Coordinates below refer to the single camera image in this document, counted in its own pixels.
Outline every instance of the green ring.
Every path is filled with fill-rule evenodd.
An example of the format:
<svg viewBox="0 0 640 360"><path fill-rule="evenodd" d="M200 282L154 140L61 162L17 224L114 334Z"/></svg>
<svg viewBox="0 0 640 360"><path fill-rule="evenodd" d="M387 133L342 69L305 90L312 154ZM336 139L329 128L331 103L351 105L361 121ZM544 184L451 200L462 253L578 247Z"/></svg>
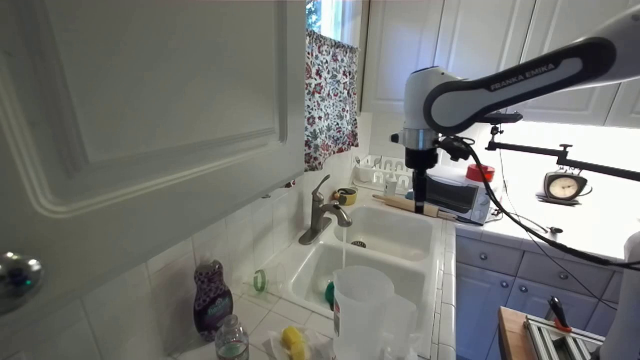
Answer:
<svg viewBox="0 0 640 360"><path fill-rule="evenodd" d="M253 273L253 288L255 291L261 293L267 287L267 275L264 273L263 269L256 270Z"/></svg>

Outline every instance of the dish soap bottle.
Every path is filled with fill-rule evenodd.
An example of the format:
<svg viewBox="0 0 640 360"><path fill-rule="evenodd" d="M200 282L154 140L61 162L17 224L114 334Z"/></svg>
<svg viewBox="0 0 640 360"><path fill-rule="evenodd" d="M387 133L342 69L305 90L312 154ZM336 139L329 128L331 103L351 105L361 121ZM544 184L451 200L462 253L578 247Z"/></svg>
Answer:
<svg viewBox="0 0 640 360"><path fill-rule="evenodd" d="M216 333L218 360L249 360L249 335L236 315L227 316Z"/></svg>
<svg viewBox="0 0 640 360"><path fill-rule="evenodd" d="M193 302L193 321L204 341L214 341L216 331L225 317L234 311L231 290L225 284L223 267L218 260L201 263L193 279L196 282L196 299Z"/></svg>

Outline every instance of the clock face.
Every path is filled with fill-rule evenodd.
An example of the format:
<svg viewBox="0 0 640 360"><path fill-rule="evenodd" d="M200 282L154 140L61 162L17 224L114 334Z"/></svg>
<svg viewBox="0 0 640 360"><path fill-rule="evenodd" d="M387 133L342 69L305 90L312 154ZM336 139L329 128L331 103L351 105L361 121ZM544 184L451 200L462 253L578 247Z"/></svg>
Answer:
<svg viewBox="0 0 640 360"><path fill-rule="evenodd" d="M578 182L571 177L558 177L549 184L549 193L558 199L569 199L578 192Z"/></svg>

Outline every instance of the water bottle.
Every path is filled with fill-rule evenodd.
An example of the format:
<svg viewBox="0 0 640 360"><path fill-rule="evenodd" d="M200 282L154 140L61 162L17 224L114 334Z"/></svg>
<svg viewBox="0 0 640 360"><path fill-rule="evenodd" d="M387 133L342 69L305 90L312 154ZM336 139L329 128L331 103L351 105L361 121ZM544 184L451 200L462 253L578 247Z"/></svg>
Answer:
<svg viewBox="0 0 640 360"><path fill-rule="evenodd" d="M228 315L216 333L218 360L249 360L249 335L236 315Z"/></svg>

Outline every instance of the green sponge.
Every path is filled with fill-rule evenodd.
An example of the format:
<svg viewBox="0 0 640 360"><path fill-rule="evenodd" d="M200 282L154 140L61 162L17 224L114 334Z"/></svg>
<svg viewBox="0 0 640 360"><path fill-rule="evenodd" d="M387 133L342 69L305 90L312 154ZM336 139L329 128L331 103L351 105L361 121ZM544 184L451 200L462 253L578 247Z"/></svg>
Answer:
<svg viewBox="0 0 640 360"><path fill-rule="evenodd" d="M326 290L324 291L324 299L329 303L329 308L333 311L333 291L335 290L335 285L333 285L333 281L329 282L329 285L326 286Z"/></svg>

